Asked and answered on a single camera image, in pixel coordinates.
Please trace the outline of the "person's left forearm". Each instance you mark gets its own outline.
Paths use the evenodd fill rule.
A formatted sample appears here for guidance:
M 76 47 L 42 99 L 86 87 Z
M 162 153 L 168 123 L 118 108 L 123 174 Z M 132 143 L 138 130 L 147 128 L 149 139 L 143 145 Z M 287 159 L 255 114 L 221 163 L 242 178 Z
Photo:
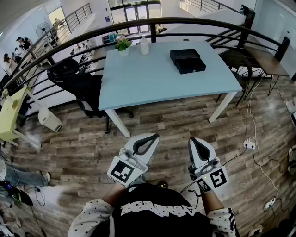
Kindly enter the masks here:
M 127 188 L 115 183 L 112 188 L 102 197 L 102 200 L 115 207 L 120 199 L 127 193 Z

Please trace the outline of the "white plug adapter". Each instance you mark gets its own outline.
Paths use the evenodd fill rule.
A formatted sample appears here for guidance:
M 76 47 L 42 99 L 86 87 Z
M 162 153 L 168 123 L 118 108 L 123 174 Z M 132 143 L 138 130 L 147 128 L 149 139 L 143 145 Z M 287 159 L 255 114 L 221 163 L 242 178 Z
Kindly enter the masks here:
M 273 199 L 271 199 L 270 201 L 266 202 L 265 206 L 264 206 L 264 210 L 268 211 L 272 208 L 273 204 L 276 201 L 276 197 L 274 197 Z

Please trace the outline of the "person's right forearm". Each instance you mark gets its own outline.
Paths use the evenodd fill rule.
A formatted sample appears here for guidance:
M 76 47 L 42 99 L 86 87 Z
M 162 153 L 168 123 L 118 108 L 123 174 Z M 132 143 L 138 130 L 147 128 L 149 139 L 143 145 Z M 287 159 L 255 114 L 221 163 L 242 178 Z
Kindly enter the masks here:
M 218 199 L 217 195 L 213 190 L 208 192 L 201 191 L 201 197 L 206 214 L 208 214 L 211 211 L 220 210 L 224 208 L 224 205 Z

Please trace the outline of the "yellow table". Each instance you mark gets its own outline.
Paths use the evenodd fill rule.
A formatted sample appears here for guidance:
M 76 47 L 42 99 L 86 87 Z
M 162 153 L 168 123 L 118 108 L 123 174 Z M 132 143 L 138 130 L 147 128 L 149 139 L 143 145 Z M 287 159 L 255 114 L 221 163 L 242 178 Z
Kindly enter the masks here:
M 24 134 L 15 129 L 17 117 L 26 96 L 29 96 L 40 108 L 43 106 L 31 89 L 26 86 L 12 96 L 7 96 L 0 111 L 0 139 L 18 146 L 13 140 L 21 138 L 39 148 L 42 147 L 40 143 L 30 139 Z

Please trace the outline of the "black standing fan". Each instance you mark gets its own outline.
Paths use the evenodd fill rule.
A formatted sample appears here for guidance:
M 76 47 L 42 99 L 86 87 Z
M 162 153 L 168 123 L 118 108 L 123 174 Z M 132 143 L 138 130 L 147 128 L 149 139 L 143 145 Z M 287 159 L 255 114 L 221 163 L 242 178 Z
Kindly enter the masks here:
M 36 34 L 42 41 L 50 44 L 52 37 L 51 26 L 47 22 L 42 22 L 37 26 Z

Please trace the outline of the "green potted plant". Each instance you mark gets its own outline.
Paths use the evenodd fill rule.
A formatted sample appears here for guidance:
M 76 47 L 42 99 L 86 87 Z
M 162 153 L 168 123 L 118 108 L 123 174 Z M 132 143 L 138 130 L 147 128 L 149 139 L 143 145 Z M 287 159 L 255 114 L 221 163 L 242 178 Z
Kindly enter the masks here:
M 121 54 L 121 56 L 127 56 L 129 54 L 129 47 L 132 45 L 132 41 L 123 38 L 115 45 L 115 49 Z

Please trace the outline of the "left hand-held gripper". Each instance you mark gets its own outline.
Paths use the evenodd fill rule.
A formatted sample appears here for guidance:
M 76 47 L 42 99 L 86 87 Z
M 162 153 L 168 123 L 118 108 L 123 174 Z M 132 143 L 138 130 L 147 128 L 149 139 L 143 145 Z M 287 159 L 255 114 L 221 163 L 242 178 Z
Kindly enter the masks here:
M 125 145 L 127 150 L 121 148 L 119 155 L 114 157 L 107 172 L 108 176 L 124 187 L 132 185 L 148 170 L 146 164 L 151 159 L 159 141 L 158 133 L 144 133 L 131 137 Z M 139 148 L 147 143 L 145 150 L 139 151 Z

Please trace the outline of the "black and white printed shirt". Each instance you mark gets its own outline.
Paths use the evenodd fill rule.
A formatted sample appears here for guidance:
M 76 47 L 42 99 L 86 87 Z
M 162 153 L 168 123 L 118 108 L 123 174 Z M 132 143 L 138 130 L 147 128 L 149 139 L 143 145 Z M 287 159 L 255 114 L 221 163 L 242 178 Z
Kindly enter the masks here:
M 240 237 L 234 211 L 198 212 L 177 191 L 141 183 L 127 188 L 115 207 L 86 203 L 68 237 Z

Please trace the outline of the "white power strip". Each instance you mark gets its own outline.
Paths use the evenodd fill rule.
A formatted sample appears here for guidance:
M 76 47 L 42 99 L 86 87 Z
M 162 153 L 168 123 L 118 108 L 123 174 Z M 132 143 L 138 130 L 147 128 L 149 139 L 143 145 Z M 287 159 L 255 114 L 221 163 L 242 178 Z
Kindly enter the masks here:
M 251 150 L 254 150 L 256 149 L 256 141 L 253 141 L 251 139 L 246 139 L 244 140 L 243 142 L 243 146 L 246 148 L 246 149 L 251 149 Z

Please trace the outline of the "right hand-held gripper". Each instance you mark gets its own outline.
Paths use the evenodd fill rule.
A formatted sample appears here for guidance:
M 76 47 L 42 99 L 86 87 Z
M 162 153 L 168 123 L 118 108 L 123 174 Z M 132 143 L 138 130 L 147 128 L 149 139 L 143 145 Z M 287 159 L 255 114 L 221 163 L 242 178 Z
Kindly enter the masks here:
M 228 183 L 225 166 L 216 158 L 216 152 L 208 142 L 191 137 L 188 141 L 189 158 L 192 164 L 188 167 L 190 178 L 198 184 L 204 192 L 215 191 Z M 196 168 L 196 162 L 208 162 Z

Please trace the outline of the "white air purifier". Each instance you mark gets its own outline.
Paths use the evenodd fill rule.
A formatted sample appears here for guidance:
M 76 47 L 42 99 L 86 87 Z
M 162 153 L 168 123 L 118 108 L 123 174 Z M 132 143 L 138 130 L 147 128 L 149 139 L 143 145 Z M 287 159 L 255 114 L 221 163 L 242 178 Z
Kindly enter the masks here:
M 38 120 L 40 124 L 55 132 L 58 132 L 63 126 L 61 120 L 46 107 L 40 108 L 38 112 Z

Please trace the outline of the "dark wicker chair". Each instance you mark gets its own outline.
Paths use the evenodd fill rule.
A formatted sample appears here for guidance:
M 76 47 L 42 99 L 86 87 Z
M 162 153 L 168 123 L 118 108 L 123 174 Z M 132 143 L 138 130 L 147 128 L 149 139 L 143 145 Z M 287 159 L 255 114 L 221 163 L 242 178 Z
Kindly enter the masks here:
M 241 99 L 246 96 L 246 92 L 248 89 L 249 82 L 253 76 L 252 66 L 248 59 L 240 52 L 237 52 L 235 50 L 227 50 L 220 54 L 221 59 L 225 62 L 225 64 L 228 66 L 230 71 L 233 73 L 235 78 L 238 80 L 239 84 L 242 87 L 242 96 L 236 103 L 236 106 L 240 103 Z M 246 67 L 247 69 L 247 75 L 243 76 L 239 72 L 240 67 Z

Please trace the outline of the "glass entrance doors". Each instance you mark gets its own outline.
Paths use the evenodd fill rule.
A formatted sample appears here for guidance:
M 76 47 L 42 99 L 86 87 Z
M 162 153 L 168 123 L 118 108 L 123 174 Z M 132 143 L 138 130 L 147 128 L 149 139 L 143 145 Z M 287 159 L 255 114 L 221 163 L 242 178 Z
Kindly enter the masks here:
M 113 23 L 161 17 L 161 0 L 108 0 Z

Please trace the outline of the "light blue table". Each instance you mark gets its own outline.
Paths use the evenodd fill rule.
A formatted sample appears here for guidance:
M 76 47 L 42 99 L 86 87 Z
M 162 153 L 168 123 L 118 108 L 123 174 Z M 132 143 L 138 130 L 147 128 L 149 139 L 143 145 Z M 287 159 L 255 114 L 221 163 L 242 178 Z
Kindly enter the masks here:
M 129 137 L 130 132 L 116 113 L 119 108 L 225 94 L 209 118 L 209 122 L 214 122 L 242 90 L 218 53 L 205 41 L 157 42 L 151 43 L 149 49 L 148 55 L 142 55 L 137 45 L 129 48 L 127 56 L 121 56 L 117 50 L 107 52 L 99 109 L 107 113 L 125 137 Z M 170 58 L 172 50 L 181 49 L 195 49 L 206 69 L 181 74 Z

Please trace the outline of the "black metal railing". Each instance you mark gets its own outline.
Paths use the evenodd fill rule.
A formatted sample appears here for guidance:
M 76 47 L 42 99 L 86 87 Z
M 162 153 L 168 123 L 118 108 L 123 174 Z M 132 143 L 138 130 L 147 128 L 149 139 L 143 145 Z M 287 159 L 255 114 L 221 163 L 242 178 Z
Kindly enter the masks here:
M 219 27 L 223 28 L 224 31 L 219 34 L 209 34 L 209 33 L 200 33 L 197 30 L 189 30 L 189 32 L 181 32 L 181 33 L 169 33 L 165 31 L 164 33 L 158 34 L 156 32 L 156 26 L 158 23 L 164 24 L 182 24 L 182 25 L 205 25 L 210 27 Z M 122 29 L 127 29 L 130 27 L 136 26 L 144 26 L 148 25 L 150 27 L 150 34 L 147 35 L 147 38 L 151 39 L 153 43 L 156 42 L 158 37 L 177 37 L 177 36 L 194 36 L 194 37 L 206 37 L 206 42 L 208 42 L 212 48 L 225 48 L 228 49 L 229 47 L 226 45 L 231 41 L 238 41 L 237 48 L 242 48 L 246 43 L 259 46 L 261 48 L 265 48 L 268 50 L 274 50 L 275 58 L 278 61 L 281 61 L 283 56 L 285 55 L 288 46 L 290 45 L 290 39 L 288 37 L 284 37 L 283 41 L 277 42 L 267 36 L 264 36 L 258 32 L 255 32 L 249 29 L 247 26 L 248 23 L 244 23 L 242 25 L 234 25 L 230 23 L 225 23 L 216 20 L 210 19 L 200 19 L 200 18 L 177 18 L 177 17 L 165 17 L 165 18 L 153 18 L 153 19 L 141 19 L 141 20 L 134 20 L 125 23 L 119 23 L 103 28 L 99 28 L 90 32 L 83 33 L 79 36 L 74 37 L 60 45 L 57 45 L 49 52 L 45 53 L 44 55 L 36 58 L 33 57 L 31 62 L 26 65 L 22 70 L 16 68 L 9 80 L 2 86 L 0 86 L 0 92 L 8 89 L 9 92 L 16 92 L 18 89 L 22 88 L 25 85 L 28 85 L 30 81 L 38 77 L 42 71 L 34 72 L 30 78 L 27 77 L 27 74 L 31 71 L 32 68 L 38 69 L 41 67 L 41 63 L 44 60 L 47 60 L 50 64 L 54 64 L 54 60 L 52 56 L 64 49 L 67 49 L 75 44 L 82 43 L 86 40 L 89 40 L 94 37 L 102 36 L 104 34 L 117 32 Z M 277 48 L 273 49 L 267 45 L 257 43 L 254 40 L 251 40 L 250 37 L 254 36 L 260 39 L 263 39 L 273 45 L 276 45 Z

